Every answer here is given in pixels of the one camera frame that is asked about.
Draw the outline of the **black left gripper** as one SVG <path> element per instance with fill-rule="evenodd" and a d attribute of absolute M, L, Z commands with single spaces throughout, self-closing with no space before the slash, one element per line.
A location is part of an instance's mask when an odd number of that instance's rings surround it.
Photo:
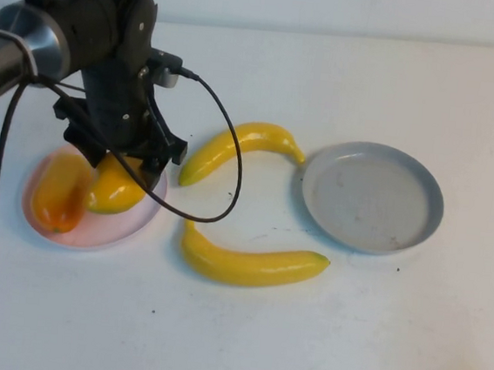
<path fill-rule="evenodd" d="M 181 164 L 187 142 L 175 136 L 160 114 L 154 87 L 173 87 L 168 70 L 140 68 L 129 72 L 124 65 L 93 64 L 81 70 L 85 98 L 79 108 L 112 145 L 142 159 L 141 177 L 153 190 L 165 170 L 165 162 Z M 68 124 L 64 140 L 73 145 L 94 169 L 105 158 L 107 149 L 84 128 Z"/>

